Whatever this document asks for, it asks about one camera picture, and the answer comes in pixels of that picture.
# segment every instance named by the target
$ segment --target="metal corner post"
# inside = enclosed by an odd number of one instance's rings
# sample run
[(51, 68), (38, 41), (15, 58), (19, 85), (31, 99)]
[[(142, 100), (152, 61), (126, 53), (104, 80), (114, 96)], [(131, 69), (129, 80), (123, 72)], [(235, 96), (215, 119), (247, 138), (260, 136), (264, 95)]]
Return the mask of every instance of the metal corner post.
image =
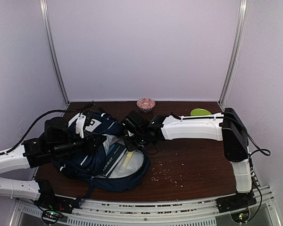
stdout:
[(54, 43), (53, 43), (53, 38), (52, 38), (52, 33), (51, 33), (51, 27), (50, 27), (50, 20), (49, 20), (49, 14), (48, 14), (48, 9), (47, 9), (47, 0), (40, 0), (40, 4), (41, 4), (41, 12), (42, 12), (42, 17), (43, 17), (43, 21), (44, 21), (44, 25), (45, 25), (45, 30), (46, 30), (46, 34), (47, 34), (47, 40), (48, 40), (48, 44), (49, 44), (49, 48), (50, 48), (50, 57), (52, 60), (52, 65), (58, 80), (58, 85), (59, 88), (62, 92), (62, 96), (63, 99), (65, 101), (65, 104), (69, 104), (69, 99), (66, 93), (66, 89), (63, 83), (63, 79), (61, 76), (61, 71), (58, 65), (58, 59), (57, 59), (57, 55), (56, 55), (56, 51), (55, 51), (55, 47), (54, 47)]
[(222, 108), (225, 107), (225, 101), (226, 101), (227, 96), (229, 94), (231, 84), (232, 84), (232, 80), (233, 80), (233, 76), (234, 76), (235, 69), (236, 69), (236, 66), (237, 66), (237, 56), (238, 56), (238, 52), (239, 52), (239, 49), (241, 47), (242, 39), (243, 39), (243, 35), (244, 35), (244, 29), (245, 29), (245, 24), (246, 24), (246, 12), (247, 12), (248, 4), (249, 4), (249, 0), (241, 0), (232, 55), (231, 55), (231, 59), (230, 59), (228, 69), (227, 69), (225, 83), (223, 85), (221, 96), (220, 96), (220, 99), (218, 101), (219, 105)]

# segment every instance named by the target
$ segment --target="backpack strap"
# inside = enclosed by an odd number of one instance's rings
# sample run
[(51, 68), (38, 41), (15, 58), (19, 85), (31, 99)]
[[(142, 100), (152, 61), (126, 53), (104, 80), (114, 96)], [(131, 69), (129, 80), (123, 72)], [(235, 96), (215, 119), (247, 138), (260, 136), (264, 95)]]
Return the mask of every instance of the backpack strap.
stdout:
[(90, 185), (90, 187), (88, 188), (88, 190), (86, 191), (85, 195), (82, 196), (78, 196), (75, 201), (74, 201), (74, 208), (79, 209), (80, 208), (80, 202), (82, 201), (82, 199), (89, 199), (91, 194), (93, 193), (95, 187)]

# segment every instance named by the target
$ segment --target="metal frame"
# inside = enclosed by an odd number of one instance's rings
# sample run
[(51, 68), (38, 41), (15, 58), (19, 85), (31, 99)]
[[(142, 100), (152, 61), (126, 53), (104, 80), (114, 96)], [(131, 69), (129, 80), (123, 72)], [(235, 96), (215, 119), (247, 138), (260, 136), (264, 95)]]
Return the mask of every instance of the metal frame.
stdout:
[(225, 83), (223, 85), (221, 96), (218, 101), (219, 105), (221, 106), (221, 109), (225, 108), (225, 102), (229, 94), (229, 91), (232, 85), (232, 81), (233, 81), (233, 77), (235, 74), (235, 70), (237, 67), (237, 56), (238, 56), (240, 47), (242, 45), (242, 39), (243, 39), (244, 29), (245, 29), (245, 24), (246, 24), (246, 13), (247, 13), (248, 4), (249, 4), (249, 0), (241, 0), (231, 60), (230, 60), (230, 63), (227, 69)]
[(50, 20), (49, 20), (49, 14), (48, 14), (48, 9), (47, 9), (47, 0), (40, 0), (41, 4), (41, 12), (42, 12), (42, 17), (45, 25), (45, 30), (47, 34), (47, 40), (50, 48), (50, 57), (52, 60), (52, 65), (58, 80), (58, 86), (62, 92), (63, 99), (65, 101), (65, 104), (69, 104), (69, 99), (66, 93), (65, 85), (63, 83), (63, 79), (61, 76), (61, 71), (58, 65), (58, 59), (57, 59), (57, 54), (55, 51), (54, 43), (53, 43), (53, 38), (52, 38), (52, 33), (51, 33), (51, 27), (50, 27)]
[[(270, 187), (264, 186), (260, 190), (263, 194), (262, 205), (267, 205), (273, 225), (281, 226), (278, 208)], [(257, 204), (252, 207), (256, 208), (259, 205), (260, 195), (257, 189), (254, 189), (254, 193)], [(230, 212), (219, 213), (216, 199), (220, 197), (173, 202), (83, 200), (80, 209), (74, 209), (72, 214), (64, 214), (66, 218), (59, 223), (72, 226), (197, 226), (202, 222), (202, 225), (215, 226), (216, 217), (230, 214)], [(18, 200), (10, 226), (18, 226), (21, 213), (35, 217), (41, 215), (41, 211), (31, 202)]]

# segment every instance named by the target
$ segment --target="green plate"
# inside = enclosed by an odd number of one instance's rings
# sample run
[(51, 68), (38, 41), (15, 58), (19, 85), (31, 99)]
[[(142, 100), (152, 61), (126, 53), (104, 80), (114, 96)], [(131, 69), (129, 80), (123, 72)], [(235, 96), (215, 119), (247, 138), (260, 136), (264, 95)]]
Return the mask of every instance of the green plate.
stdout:
[(191, 116), (204, 116), (204, 115), (211, 115), (211, 114), (212, 114), (211, 112), (209, 112), (206, 109), (202, 109), (202, 108), (195, 108), (190, 113)]

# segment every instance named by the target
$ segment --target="black mounting bracket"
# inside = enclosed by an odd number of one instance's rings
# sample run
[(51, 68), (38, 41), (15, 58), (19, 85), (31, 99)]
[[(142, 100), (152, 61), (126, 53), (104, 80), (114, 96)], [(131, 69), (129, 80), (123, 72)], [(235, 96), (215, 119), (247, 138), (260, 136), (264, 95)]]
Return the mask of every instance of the black mounting bracket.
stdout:
[(254, 193), (236, 193), (216, 200), (219, 213), (247, 208), (257, 203)]

